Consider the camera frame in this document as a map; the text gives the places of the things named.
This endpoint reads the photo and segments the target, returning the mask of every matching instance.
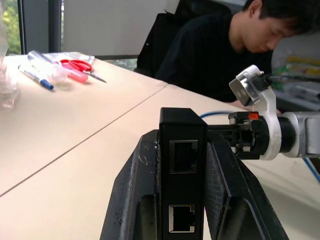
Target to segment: pink object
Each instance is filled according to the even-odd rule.
[[[84,83],[85,81],[88,80],[88,75],[75,69],[69,62],[61,62],[60,63],[62,67],[68,69],[68,77],[79,82],[79,83]]]

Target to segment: scissors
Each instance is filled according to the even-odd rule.
[[[86,61],[82,61],[82,60],[68,60],[68,59],[63,59],[60,60],[62,66],[65,65],[70,65],[72,66],[75,70],[78,70],[80,72],[83,72],[101,82],[107,83],[105,80],[103,80],[101,77],[95,75],[92,71],[92,65]]]

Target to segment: red scissors handle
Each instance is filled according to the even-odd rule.
[[[68,63],[70,64],[74,69],[83,72],[83,71],[88,71],[91,72],[92,66],[90,63],[82,60],[68,60],[68,59],[63,59],[60,60],[61,63]]]

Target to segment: black shirt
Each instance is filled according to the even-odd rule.
[[[229,40],[232,17],[206,15],[184,25],[155,77],[222,102],[237,100],[229,82],[250,65],[270,73],[272,51],[235,52]]]

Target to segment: black hair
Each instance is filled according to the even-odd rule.
[[[243,11],[254,0],[247,0]],[[320,30],[320,0],[261,0],[260,18],[288,20],[288,27],[297,34]]]

